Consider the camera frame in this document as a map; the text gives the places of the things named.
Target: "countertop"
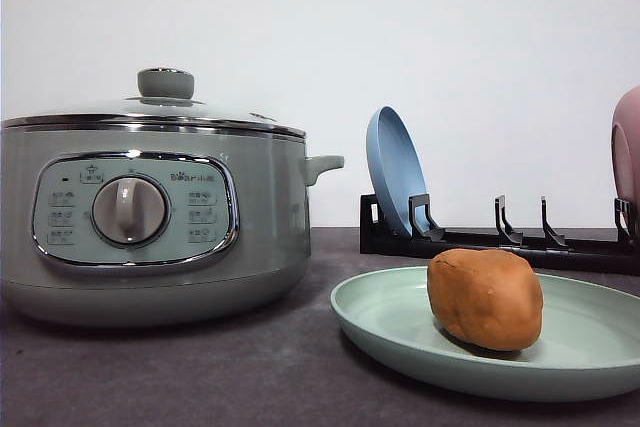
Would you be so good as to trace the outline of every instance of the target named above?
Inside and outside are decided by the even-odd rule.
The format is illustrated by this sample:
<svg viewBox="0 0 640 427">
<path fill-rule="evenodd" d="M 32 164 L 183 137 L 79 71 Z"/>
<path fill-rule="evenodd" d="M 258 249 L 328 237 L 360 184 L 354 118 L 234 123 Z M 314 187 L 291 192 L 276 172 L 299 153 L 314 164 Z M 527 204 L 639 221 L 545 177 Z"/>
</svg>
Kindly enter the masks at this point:
<svg viewBox="0 0 640 427">
<path fill-rule="evenodd" d="M 303 280 L 284 298 L 224 319 L 85 330 L 5 304 L 2 425 L 640 425 L 640 390 L 583 403 L 490 400 L 404 377 L 361 352 L 329 305 L 340 281 L 421 259 L 361 255 L 358 229 L 312 229 Z M 541 271 L 640 295 L 640 277 Z"/>
</svg>

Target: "button label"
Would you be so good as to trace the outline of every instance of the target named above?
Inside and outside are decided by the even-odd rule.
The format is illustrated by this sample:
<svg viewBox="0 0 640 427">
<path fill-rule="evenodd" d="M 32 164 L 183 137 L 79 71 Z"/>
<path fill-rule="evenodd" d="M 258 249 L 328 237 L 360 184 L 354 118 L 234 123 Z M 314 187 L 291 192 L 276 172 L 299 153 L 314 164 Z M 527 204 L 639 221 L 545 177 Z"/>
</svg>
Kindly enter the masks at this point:
<svg viewBox="0 0 640 427">
<path fill-rule="evenodd" d="M 202 242 L 213 242 L 216 240 L 216 233 L 208 227 L 194 227 L 189 229 L 189 243 L 199 244 Z"/>
<path fill-rule="evenodd" d="M 52 230 L 47 235 L 49 245 L 74 245 L 73 230 Z"/>
<path fill-rule="evenodd" d="M 57 210 L 49 213 L 50 227 L 73 227 L 73 211 Z"/>
<path fill-rule="evenodd" d="M 217 217 L 211 207 L 208 209 L 194 209 L 189 211 L 190 224 L 213 224 L 218 220 Z"/>
<path fill-rule="evenodd" d="M 80 172 L 80 182 L 83 184 L 101 184 L 103 180 L 102 171 L 93 164 Z"/>
<path fill-rule="evenodd" d="M 51 207 L 73 207 L 76 199 L 73 192 L 53 192 L 49 195 L 49 205 Z"/>
<path fill-rule="evenodd" d="M 218 196 L 209 190 L 199 190 L 189 192 L 189 205 L 216 205 Z"/>
</svg>

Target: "dish rack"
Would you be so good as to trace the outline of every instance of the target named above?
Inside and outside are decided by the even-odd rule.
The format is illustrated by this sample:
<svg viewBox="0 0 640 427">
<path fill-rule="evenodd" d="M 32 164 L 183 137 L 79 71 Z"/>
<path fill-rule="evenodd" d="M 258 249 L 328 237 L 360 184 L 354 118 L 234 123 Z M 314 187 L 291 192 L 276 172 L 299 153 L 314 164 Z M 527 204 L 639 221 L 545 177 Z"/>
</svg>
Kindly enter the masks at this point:
<svg viewBox="0 0 640 427">
<path fill-rule="evenodd" d="M 626 200 L 614 200 L 615 240 L 572 239 L 558 234 L 547 222 L 544 197 L 541 198 L 544 237 L 525 235 L 509 224 L 504 195 L 494 201 L 494 233 L 463 232 L 439 226 L 431 217 L 429 194 L 409 197 L 408 202 L 412 236 L 404 238 L 385 222 L 375 194 L 360 197 L 360 253 L 430 259 L 454 248 L 498 248 L 524 257 L 537 268 L 640 275 L 640 241 L 635 227 L 637 211 L 633 203 Z M 415 220 L 420 208 L 424 209 L 429 221 L 426 230 Z"/>
</svg>

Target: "pot base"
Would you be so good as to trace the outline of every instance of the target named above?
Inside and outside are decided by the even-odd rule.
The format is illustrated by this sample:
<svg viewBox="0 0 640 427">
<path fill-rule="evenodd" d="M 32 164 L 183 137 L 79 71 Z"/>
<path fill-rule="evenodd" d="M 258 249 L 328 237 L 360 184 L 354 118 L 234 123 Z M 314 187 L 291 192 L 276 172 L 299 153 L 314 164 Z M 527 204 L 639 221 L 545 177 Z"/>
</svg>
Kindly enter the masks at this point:
<svg viewBox="0 0 640 427">
<path fill-rule="evenodd" d="M 46 322 L 82 327 L 179 324 L 248 310 L 284 295 L 304 265 L 239 279 L 128 289 L 50 288 L 2 281 L 17 311 Z"/>
</svg>

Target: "stainless steel pot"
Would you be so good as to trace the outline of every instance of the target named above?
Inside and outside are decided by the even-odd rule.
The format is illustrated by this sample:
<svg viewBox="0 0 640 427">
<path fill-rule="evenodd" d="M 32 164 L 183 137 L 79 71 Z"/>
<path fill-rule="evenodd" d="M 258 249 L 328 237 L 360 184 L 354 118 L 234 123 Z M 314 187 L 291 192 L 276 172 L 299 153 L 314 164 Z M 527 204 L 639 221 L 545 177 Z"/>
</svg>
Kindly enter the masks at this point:
<svg viewBox="0 0 640 427">
<path fill-rule="evenodd" d="M 305 133 L 191 100 L 193 77 L 138 74 L 140 97 L 2 125 L 2 289 L 22 313 L 87 326 L 248 309 L 302 277 L 306 187 L 340 168 Z"/>
</svg>

